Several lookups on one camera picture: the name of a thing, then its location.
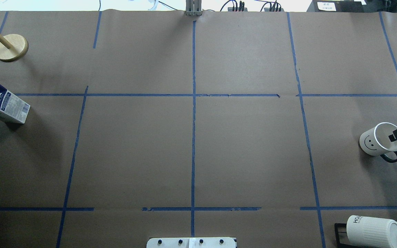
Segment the white smiley face mug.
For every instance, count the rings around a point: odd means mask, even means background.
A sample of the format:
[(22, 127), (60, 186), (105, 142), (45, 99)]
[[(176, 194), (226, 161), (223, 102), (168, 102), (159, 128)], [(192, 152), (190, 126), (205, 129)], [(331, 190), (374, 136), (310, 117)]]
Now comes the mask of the white smiley face mug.
[(380, 156), (386, 162), (395, 163), (397, 162), (397, 140), (391, 141), (389, 136), (396, 129), (395, 124), (381, 122), (360, 135), (359, 146), (370, 156)]

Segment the black box with label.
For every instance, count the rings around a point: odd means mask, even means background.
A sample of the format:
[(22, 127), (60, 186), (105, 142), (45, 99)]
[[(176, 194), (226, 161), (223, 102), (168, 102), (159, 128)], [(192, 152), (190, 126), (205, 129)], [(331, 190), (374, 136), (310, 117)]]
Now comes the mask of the black box with label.
[(383, 6), (381, 0), (312, 0), (307, 12), (372, 13)]

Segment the white ribbed HOME mug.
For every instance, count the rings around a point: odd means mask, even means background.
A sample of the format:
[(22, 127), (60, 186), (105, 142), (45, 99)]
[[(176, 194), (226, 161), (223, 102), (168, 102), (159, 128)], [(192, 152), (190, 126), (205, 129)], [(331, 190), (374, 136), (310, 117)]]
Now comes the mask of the white ribbed HOME mug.
[(351, 215), (346, 223), (351, 245), (368, 248), (397, 248), (397, 221)]

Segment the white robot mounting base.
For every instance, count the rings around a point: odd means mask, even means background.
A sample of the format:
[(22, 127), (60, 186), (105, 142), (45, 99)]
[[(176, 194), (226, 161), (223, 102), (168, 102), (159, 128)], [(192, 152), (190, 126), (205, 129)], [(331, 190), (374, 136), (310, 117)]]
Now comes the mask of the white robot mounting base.
[(147, 248), (236, 248), (232, 237), (161, 237), (150, 238)]

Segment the wooden mug tree stand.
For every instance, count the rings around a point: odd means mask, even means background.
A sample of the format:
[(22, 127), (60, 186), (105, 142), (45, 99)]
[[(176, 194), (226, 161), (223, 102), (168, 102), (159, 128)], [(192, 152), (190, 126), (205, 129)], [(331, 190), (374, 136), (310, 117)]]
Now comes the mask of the wooden mug tree stand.
[(22, 35), (12, 33), (3, 36), (0, 34), (0, 61), (17, 61), (26, 55), (28, 49), (28, 41)]

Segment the aluminium frame post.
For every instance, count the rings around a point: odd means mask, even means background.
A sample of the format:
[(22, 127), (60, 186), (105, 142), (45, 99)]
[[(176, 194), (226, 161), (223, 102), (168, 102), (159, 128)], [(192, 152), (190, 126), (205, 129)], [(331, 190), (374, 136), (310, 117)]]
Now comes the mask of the aluminium frame post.
[(185, 6), (186, 16), (201, 16), (203, 14), (202, 0), (186, 0)]

